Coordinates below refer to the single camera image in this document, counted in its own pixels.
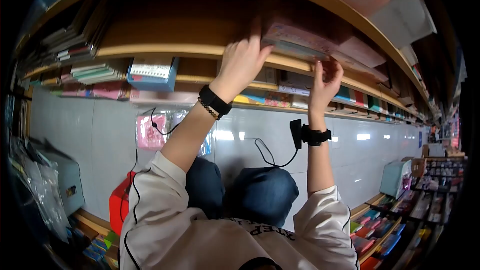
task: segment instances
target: spiral notebook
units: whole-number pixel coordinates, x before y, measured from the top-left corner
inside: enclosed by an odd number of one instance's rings
[[[150,76],[154,78],[168,79],[172,57],[165,56],[154,59],[143,59],[135,57],[131,65],[131,75]]]

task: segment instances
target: black watch strap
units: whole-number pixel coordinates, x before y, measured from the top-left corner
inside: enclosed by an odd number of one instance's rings
[[[204,105],[211,107],[219,113],[218,120],[220,120],[223,115],[227,115],[232,109],[232,104],[226,103],[220,99],[215,93],[213,93],[208,85],[202,87],[198,95]]]
[[[301,140],[309,146],[320,146],[327,140],[332,140],[332,132],[327,129],[325,132],[311,130],[308,125],[303,124],[301,128]]]

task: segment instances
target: blue jeans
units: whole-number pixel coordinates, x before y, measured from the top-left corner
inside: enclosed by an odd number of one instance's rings
[[[208,219],[223,217],[225,187],[216,164],[196,158],[185,189],[189,208],[200,208]],[[266,167],[244,168],[229,193],[231,217],[282,227],[299,190],[286,170]]]

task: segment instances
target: beaded bracelet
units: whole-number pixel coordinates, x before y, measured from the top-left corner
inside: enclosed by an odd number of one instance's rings
[[[200,99],[200,97],[198,98],[198,102],[200,102],[201,105],[203,105],[203,107],[210,113],[210,115],[212,115],[212,117],[216,120],[216,121],[219,121],[220,120],[220,117],[217,116],[204,102],[202,99]]]

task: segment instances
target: white t-shirt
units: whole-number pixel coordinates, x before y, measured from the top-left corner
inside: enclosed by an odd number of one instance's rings
[[[293,218],[293,233],[243,219],[208,220],[201,209],[187,208],[186,174],[160,152],[134,182],[140,202],[132,187],[120,239],[121,270],[238,270],[258,257],[284,270],[360,268],[350,209],[340,202],[337,186],[308,199]]]

